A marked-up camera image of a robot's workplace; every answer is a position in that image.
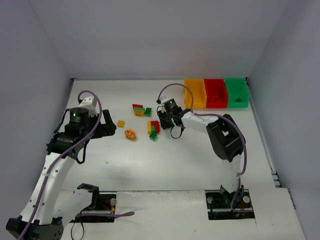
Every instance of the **gray wall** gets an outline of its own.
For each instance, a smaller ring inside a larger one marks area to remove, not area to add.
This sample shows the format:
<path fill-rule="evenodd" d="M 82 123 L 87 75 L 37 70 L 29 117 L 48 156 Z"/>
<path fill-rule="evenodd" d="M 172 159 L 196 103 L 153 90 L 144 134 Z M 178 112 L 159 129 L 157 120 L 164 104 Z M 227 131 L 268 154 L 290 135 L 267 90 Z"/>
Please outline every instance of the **gray wall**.
<path fill-rule="evenodd" d="M 319 239 L 320 1 L 291 0 L 249 78 L 280 180 L 307 239 Z"/>
<path fill-rule="evenodd" d="M 30 0 L 72 77 L 248 77 L 289 0 Z"/>
<path fill-rule="evenodd" d="M 0 239 L 38 180 L 71 82 L 33 8 L 0 1 Z"/>

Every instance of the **green block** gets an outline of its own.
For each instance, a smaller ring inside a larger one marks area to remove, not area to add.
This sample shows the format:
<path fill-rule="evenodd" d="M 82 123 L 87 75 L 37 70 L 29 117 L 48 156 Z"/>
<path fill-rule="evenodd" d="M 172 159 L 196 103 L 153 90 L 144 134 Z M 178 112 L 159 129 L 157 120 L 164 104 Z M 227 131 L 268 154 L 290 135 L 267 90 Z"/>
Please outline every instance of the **green block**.
<path fill-rule="evenodd" d="M 157 134 L 155 134 L 154 132 L 150 134 L 149 138 L 153 141 L 155 141 L 157 139 Z"/>
<path fill-rule="evenodd" d="M 228 108 L 247 108 L 250 94 L 244 78 L 225 78 L 228 92 Z"/>
<path fill-rule="evenodd" d="M 152 111 L 152 108 L 147 107 L 145 109 L 144 115 L 147 116 L 147 117 L 151 117 L 151 111 Z"/>
<path fill-rule="evenodd" d="M 134 111 L 145 112 L 145 109 L 144 109 L 143 107 L 134 107 L 133 110 L 134 110 Z"/>

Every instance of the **white table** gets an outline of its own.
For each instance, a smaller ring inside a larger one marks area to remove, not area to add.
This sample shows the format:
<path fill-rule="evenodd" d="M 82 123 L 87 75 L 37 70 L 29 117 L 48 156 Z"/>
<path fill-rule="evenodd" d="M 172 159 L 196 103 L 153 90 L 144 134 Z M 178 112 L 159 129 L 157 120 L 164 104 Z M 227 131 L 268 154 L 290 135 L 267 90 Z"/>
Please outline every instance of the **white table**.
<path fill-rule="evenodd" d="M 218 190 L 221 185 L 221 160 L 208 135 L 186 129 L 181 138 L 172 139 L 162 129 L 153 142 L 147 133 L 147 121 L 157 120 L 160 90 L 173 82 L 183 80 L 74 82 L 68 108 L 78 106 L 80 91 L 91 90 L 99 96 L 102 108 L 109 109 L 113 122 L 124 120 L 125 126 L 117 128 L 114 136 L 91 140 L 85 164 L 72 167 L 62 188 L 73 191 L 88 183 L 101 191 L 121 191 L 116 211 L 136 212 L 115 223 L 85 224 L 85 239 L 304 239 L 288 191 L 275 187 L 250 107 L 211 111 L 230 114 L 246 139 L 248 164 L 241 180 L 250 191 L 256 219 L 208 220 L 203 190 Z M 169 87 L 163 94 L 184 108 L 182 87 Z M 133 103 L 151 107 L 152 117 L 134 116 Z M 135 130 L 137 140 L 126 139 L 125 129 Z M 68 194 L 62 192 L 60 201 Z M 69 239 L 68 229 L 63 239 Z"/>

